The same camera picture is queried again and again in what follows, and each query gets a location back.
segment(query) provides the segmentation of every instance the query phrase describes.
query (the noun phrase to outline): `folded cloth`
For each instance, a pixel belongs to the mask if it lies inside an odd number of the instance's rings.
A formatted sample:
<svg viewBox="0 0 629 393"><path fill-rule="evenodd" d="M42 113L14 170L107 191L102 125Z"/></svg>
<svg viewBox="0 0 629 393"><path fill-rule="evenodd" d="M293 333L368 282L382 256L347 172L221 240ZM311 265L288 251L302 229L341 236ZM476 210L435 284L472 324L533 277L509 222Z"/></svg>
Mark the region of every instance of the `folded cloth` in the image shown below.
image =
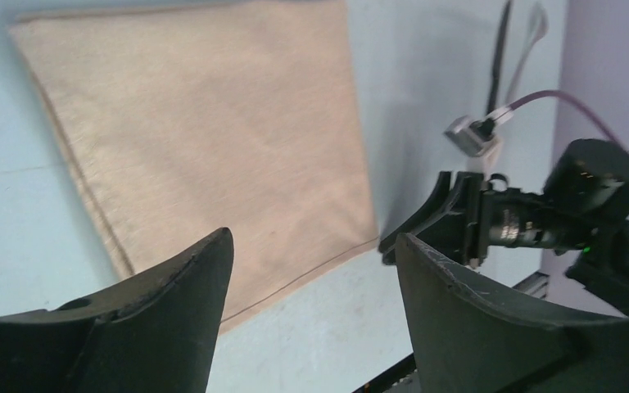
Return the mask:
<svg viewBox="0 0 629 393"><path fill-rule="evenodd" d="M122 278L231 228L224 332L374 246L343 0L47 13L11 33Z"/></svg>

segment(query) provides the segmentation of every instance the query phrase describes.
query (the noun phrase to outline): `purple cable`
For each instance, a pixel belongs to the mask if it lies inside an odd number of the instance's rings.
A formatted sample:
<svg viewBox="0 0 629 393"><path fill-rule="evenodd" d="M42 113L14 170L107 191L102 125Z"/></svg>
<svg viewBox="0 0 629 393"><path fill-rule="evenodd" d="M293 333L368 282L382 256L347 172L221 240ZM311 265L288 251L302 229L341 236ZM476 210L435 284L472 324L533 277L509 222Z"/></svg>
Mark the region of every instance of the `purple cable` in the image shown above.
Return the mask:
<svg viewBox="0 0 629 393"><path fill-rule="evenodd" d="M606 125L604 121L600 119L599 116L597 116L596 113L590 107L585 105L583 102L581 102L577 98L561 90L541 90L539 92L534 92L509 104L508 107L510 108L510 110L515 111L520 106L524 106L528 104L529 102L538 100L539 98L543 98L543 97L556 97L560 100L567 102L568 104L572 106L575 106L575 108L577 108L580 112L582 112L583 115L585 115L589 120L592 121L592 123L594 123L597 126L597 128L609 141L615 143L616 145L618 145L618 147L621 147L624 151L628 151L628 149L626 149L623 146L621 141L613 133L611 128L609 128L608 125Z"/></svg>

